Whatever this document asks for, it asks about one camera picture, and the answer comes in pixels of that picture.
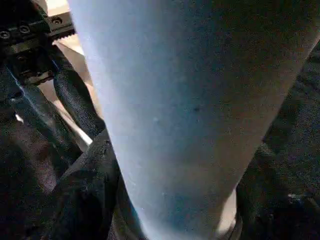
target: metal part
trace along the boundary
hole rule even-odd
[[[10,38],[10,32],[8,32],[8,31],[0,31],[0,38],[9,39]]]
[[[68,2],[130,230],[223,238],[225,203],[320,37],[319,2]]]
[[[69,12],[48,17],[45,21],[50,28],[48,37],[52,42],[75,34],[75,29]]]
[[[22,34],[28,34],[28,33],[30,33],[30,28],[26,25],[22,25],[19,27],[19,31]]]

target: screw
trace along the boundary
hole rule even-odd
[[[53,24],[59,25],[62,24],[62,19],[60,17],[55,17],[51,21]]]
[[[23,62],[26,60],[25,56],[18,56],[16,59],[18,59],[20,62]]]
[[[8,32],[8,31],[0,31],[0,38],[9,39],[10,38],[10,32]]]
[[[28,34],[30,33],[30,28],[28,26],[22,25],[19,27],[19,31],[22,34]]]

